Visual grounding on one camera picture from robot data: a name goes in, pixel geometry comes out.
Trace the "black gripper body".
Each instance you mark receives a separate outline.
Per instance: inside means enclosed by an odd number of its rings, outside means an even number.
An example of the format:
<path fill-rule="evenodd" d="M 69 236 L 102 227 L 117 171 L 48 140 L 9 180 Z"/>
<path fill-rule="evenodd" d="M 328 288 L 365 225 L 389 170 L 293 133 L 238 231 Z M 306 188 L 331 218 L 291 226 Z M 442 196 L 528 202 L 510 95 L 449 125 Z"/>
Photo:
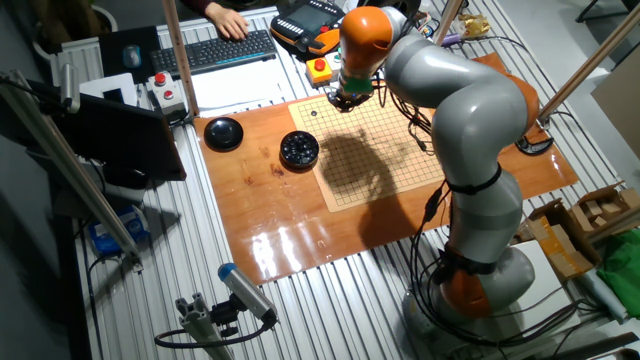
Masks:
<path fill-rule="evenodd" d="M 329 103 L 341 113 L 349 113 L 371 98 L 372 94 L 346 93 L 340 89 L 327 94 Z"/>

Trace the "bare person hand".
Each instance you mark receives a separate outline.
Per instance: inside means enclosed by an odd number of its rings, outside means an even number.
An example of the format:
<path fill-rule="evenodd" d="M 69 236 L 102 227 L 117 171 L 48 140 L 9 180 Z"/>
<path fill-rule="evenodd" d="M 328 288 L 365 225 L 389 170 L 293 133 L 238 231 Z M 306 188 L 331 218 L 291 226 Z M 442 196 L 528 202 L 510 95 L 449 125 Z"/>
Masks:
<path fill-rule="evenodd" d="M 205 16 L 225 38 L 244 40 L 248 35 L 248 22 L 235 10 L 211 2 L 205 8 Z"/>

